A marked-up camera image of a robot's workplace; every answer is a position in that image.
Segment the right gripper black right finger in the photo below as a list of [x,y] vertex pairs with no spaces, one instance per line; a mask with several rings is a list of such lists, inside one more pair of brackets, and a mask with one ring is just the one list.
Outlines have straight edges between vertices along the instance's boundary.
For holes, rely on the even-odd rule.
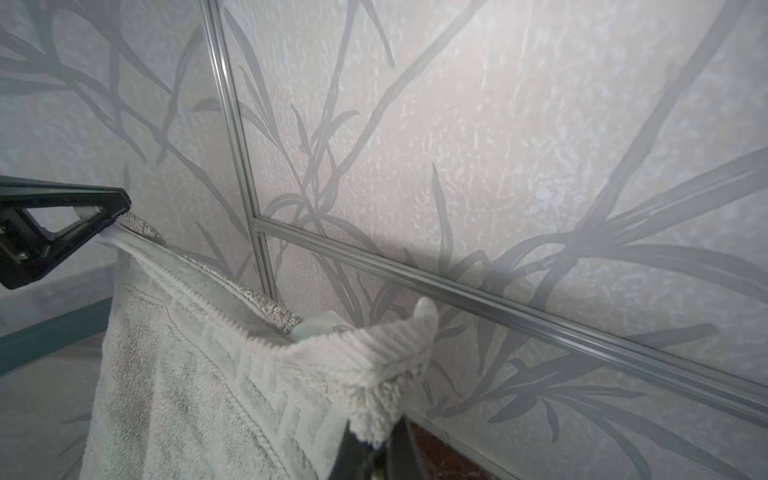
[[428,478],[421,452],[406,416],[403,416],[395,425],[386,444],[386,478],[388,480],[426,480]]

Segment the grey towel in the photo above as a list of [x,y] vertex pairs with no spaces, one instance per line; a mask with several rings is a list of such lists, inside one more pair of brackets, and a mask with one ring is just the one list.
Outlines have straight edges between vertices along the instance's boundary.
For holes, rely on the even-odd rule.
[[115,291],[84,479],[328,479],[347,423],[386,444],[431,359],[435,304],[323,328],[169,249],[133,214],[102,233]]

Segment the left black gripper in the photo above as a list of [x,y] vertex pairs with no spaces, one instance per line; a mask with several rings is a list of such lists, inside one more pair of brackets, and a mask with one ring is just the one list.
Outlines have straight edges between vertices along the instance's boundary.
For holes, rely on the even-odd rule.
[[[85,216],[53,232],[32,215],[37,209],[71,207]],[[131,208],[118,187],[1,178],[1,284],[14,290],[60,265]]]

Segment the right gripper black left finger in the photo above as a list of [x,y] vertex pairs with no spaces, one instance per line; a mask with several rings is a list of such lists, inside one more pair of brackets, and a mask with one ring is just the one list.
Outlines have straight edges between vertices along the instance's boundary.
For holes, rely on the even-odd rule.
[[347,423],[329,480],[374,480],[384,478],[384,446],[361,441]]

